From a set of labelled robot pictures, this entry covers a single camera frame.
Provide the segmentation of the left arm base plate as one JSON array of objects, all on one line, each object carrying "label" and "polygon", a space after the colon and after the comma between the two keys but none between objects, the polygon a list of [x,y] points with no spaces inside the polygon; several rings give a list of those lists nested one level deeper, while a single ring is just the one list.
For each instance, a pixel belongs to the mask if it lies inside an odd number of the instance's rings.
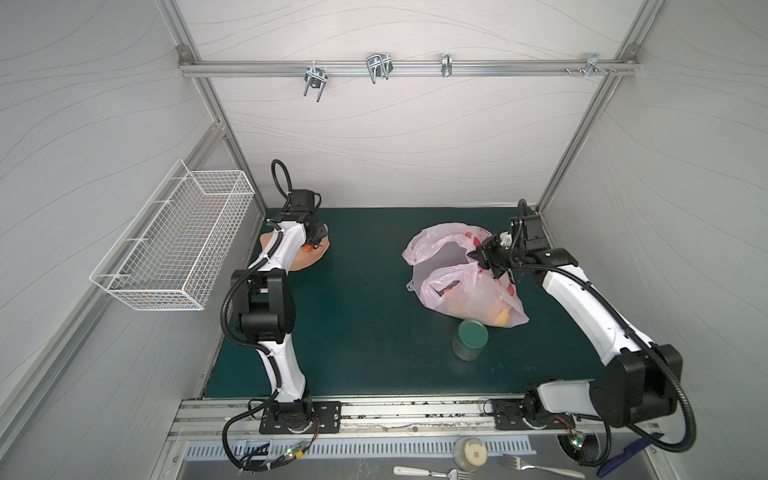
[{"label": "left arm base plate", "polygon": [[272,402],[263,410],[262,435],[301,435],[340,431],[342,405],[336,401]]}]

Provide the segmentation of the pink plastic bag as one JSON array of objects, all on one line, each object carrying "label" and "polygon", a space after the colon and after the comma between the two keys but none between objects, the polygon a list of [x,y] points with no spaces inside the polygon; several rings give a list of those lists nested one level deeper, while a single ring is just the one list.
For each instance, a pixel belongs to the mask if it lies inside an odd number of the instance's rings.
[{"label": "pink plastic bag", "polygon": [[464,223],[442,223],[423,229],[402,252],[413,268],[406,289],[415,293],[421,304],[443,315],[476,320],[493,325],[502,309],[514,311],[514,326],[529,321],[515,285],[467,257],[491,233]]}]

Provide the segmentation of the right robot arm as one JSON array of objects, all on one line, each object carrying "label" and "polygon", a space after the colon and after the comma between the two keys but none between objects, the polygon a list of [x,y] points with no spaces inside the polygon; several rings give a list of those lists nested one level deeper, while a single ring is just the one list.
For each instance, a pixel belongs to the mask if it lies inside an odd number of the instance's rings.
[{"label": "right robot arm", "polygon": [[469,254],[484,270],[499,277],[514,270],[529,272],[569,314],[586,335],[603,364],[594,379],[550,381],[527,396],[533,402],[526,416],[536,421],[548,414],[597,417],[622,428],[673,414],[679,394],[651,357],[656,354],[676,378],[682,356],[636,330],[596,290],[576,259],[563,248],[527,251],[499,234]]}]

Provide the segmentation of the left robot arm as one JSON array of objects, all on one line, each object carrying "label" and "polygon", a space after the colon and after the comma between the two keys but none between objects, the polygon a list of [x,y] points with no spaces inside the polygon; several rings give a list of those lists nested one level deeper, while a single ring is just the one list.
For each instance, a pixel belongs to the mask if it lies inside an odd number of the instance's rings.
[{"label": "left robot arm", "polygon": [[264,364],[272,393],[268,405],[309,416],[307,381],[292,342],[297,311],[288,275],[317,262],[329,247],[322,221],[269,223],[260,236],[258,256],[231,276],[220,311],[220,327],[229,342],[255,350]]}]

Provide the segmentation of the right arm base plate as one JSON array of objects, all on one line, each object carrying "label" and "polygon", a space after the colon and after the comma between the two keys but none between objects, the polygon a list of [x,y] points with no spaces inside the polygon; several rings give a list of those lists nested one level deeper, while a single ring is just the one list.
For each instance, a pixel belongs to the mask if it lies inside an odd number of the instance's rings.
[{"label": "right arm base plate", "polygon": [[525,398],[492,399],[491,416],[495,429],[499,431],[540,430],[531,413],[531,402]]}]

